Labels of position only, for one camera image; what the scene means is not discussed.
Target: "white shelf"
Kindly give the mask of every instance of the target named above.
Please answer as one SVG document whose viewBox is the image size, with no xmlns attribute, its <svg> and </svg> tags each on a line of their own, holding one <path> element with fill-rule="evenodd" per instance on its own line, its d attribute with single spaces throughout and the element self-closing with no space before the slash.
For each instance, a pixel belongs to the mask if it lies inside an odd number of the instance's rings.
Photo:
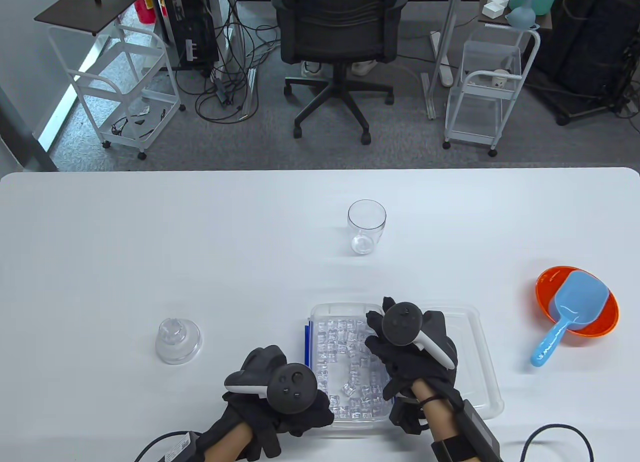
<svg viewBox="0 0 640 462">
<path fill-rule="evenodd" d="M 140 151 L 138 158 L 144 160 L 144 158 L 146 158 L 144 154 L 145 149 L 148 149 L 149 146 L 153 144 L 158 134 L 165 128 L 169 120 L 171 120 L 180 108 L 185 110 L 181 105 L 178 85 L 176 84 L 176 78 L 169 63 L 169 56 L 167 55 L 167 48 L 164 41 L 160 39 L 157 34 L 149 30 L 127 27 L 116 23 L 113 29 L 117 37 L 119 37 L 119 42 L 116 42 L 112 48 L 98 57 L 89 69 L 86 71 L 78 71 L 67 66 L 65 58 L 62 56 L 55 39 L 51 36 L 51 30 L 54 28 L 55 27 L 49 28 L 49 41 L 64 67 L 71 85 L 78 95 L 78 100 L 82 104 L 87 117 L 89 117 L 89 121 L 102 146 L 107 149 L 111 142 L 114 142 L 116 144 L 135 147 Z M 153 46 L 126 42 L 125 31 L 150 36 Z M 133 64 L 132 55 L 141 56 L 149 62 L 150 68 L 144 75 L 138 73 Z M 119 87 L 114 81 L 110 80 L 108 76 L 103 75 L 110 64 L 121 56 L 126 57 L 128 68 L 136 80 L 135 85 L 128 90 Z M 167 70 L 167 75 L 171 81 L 171 94 L 157 92 L 147 88 L 153 77 L 162 68 Z M 107 119 L 98 126 L 96 119 L 94 119 L 87 105 L 85 96 L 115 101 L 118 105 Z M 144 116 L 137 117 L 135 114 L 139 113 L 140 109 L 144 107 L 142 98 L 144 98 L 144 103 L 150 106 L 150 112 Z M 124 127 L 118 124 L 118 128 L 122 129 L 122 133 L 120 135 L 114 135 L 114 133 L 112 133 L 112 124 L 116 123 L 119 119 L 126 119 L 128 122 Z M 142 119 L 144 119 L 143 124 L 135 124 L 136 121 Z"/>
<path fill-rule="evenodd" d="M 514 44 L 473 39 L 485 29 L 512 35 Z M 534 48 L 523 71 L 520 45 L 526 33 L 533 38 Z M 489 156 L 498 155 L 496 145 L 539 48 L 540 35 L 535 30 L 485 23 L 471 34 L 464 43 L 462 64 L 448 94 L 444 149 L 451 147 L 453 139 L 489 145 Z"/>
<path fill-rule="evenodd" d="M 144 87 L 146 87 L 151 79 L 160 71 L 163 65 L 165 65 L 165 51 L 160 48 L 153 48 L 149 46 L 136 45 L 132 43 L 123 43 L 118 42 L 114 44 L 112 48 L 107 50 L 103 55 L 101 55 L 93 65 L 89 67 L 84 73 L 87 75 L 81 75 L 78 78 L 78 85 L 82 87 L 82 92 L 87 96 L 100 97 L 101 99 L 108 99 L 110 101 L 120 101 L 121 98 L 124 98 L 126 101 L 130 103 L 140 95 Z M 138 78 L 138 82 L 135 86 L 128 90 L 124 91 L 121 87 L 119 87 L 119 91 L 121 95 L 118 94 L 114 88 L 112 88 L 109 84 L 110 90 L 92 87 L 90 84 L 96 83 L 96 78 L 90 77 L 92 76 L 100 76 L 101 74 L 109 67 L 109 65 L 114 62 L 120 55 L 140 55 L 151 58 L 151 64 L 149 70 L 140 78 L 138 74 L 135 74 Z"/>
<path fill-rule="evenodd" d="M 445 131 L 454 124 L 453 110 L 460 94 L 460 87 L 453 87 L 448 93 Z M 491 145 L 502 123 L 502 99 L 478 96 L 465 91 L 454 128 L 448 138 Z"/>
</svg>

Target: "white shoe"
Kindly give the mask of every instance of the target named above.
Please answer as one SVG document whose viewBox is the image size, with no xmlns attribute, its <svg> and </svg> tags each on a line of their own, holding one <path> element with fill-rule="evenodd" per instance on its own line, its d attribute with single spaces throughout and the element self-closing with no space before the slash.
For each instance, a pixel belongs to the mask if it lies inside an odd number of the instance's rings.
<svg viewBox="0 0 640 462">
<path fill-rule="evenodd" d="M 378 65 L 375 60 L 366 60 L 366 62 L 354 62 L 351 64 L 351 73 L 354 76 L 364 77 Z"/>
<path fill-rule="evenodd" d="M 300 72 L 303 77 L 320 78 L 322 77 L 322 64 L 320 62 L 300 62 Z"/>
</svg>

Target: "black glove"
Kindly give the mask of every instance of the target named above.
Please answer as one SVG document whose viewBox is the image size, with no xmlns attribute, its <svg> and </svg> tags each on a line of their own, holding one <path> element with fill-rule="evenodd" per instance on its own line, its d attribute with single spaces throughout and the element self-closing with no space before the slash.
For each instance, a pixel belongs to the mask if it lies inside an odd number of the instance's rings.
<svg viewBox="0 0 640 462">
<path fill-rule="evenodd" d="M 382 309 L 387 312 L 396 302 L 391 297 L 384 297 Z M 462 405 L 460 393 L 454 389 L 456 369 L 448 370 L 425 350 L 420 350 L 413 343 L 399 347 L 391 344 L 382 331 L 383 316 L 370 311 L 366 314 L 366 323 L 375 331 L 377 336 L 366 338 L 366 347 L 377 356 L 391 377 L 389 383 L 382 389 L 382 397 L 388 401 L 396 394 L 410 398 L 414 402 L 416 396 L 411 391 L 413 383 L 422 379 L 427 382 L 439 396 Z M 454 353 L 454 364 L 457 367 L 456 346 L 450 338 L 446 338 Z M 420 425 L 419 419 L 425 418 L 420 405 L 403 402 L 398 398 L 393 405 L 390 419 L 400 425 L 407 433 L 420 433 L 426 426 Z"/>
<path fill-rule="evenodd" d="M 254 350 L 249 354 L 241 370 L 247 368 L 255 352 Z M 334 422 L 334 414 L 329 410 L 329 398 L 320 390 L 317 391 L 311 406 L 296 414 L 276 412 L 265 398 L 256 394 L 226 392 L 222 399 L 228 404 L 224 414 L 196 441 L 200 453 L 214 446 L 233 428 L 244 422 L 251 428 L 253 438 L 240 453 L 238 460 L 246 458 L 248 462 L 256 461 L 263 450 L 268 458 L 277 457 L 281 454 L 277 434 L 289 432 L 295 437 L 301 437 L 311 428 L 328 426 Z"/>
</svg>

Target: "office chair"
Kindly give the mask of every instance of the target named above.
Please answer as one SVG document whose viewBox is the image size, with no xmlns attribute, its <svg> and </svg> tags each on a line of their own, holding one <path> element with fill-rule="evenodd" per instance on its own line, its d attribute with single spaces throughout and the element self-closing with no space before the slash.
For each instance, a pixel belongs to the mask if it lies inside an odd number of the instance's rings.
<svg viewBox="0 0 640 462">
<path fill-rule="evenodd" d="M 386 92 L 394 103 L 391 85 L 347 78 L 353 62 L 391 62 L 398 52 L 400 12 L 407 0 L 271 0 L 280 28 L 280 55 L 287 64 L 301 61 L 333 65 L 333 78 L 285 77 L 284 95 L 292 85 L 321 92 L 295 117 L 293 136 L 302 137 L 300 124 L 331 97 L 342 99 L 362 126 L 362 145 L 371 144 L 369 124 L 350 92 Z"/>
</svg>

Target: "blue scoop handle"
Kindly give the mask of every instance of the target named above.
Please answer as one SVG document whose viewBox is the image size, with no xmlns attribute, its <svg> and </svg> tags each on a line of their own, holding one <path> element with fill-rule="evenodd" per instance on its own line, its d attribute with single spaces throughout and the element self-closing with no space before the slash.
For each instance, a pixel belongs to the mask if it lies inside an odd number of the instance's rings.
<svg viewBox="0 0 640 462">
<path fill-rule="evenodd" d="M 569 329 L 572 321 L 566 316 L 561 316 L 560 320 L 551 328 L 544 340 L 537 346 L 531 356 L 531 364 L 537 368 L 544 366 L 551 354 L 554 353 L 556 347 L 565 336 L 565 332 Z"/>
</svg>

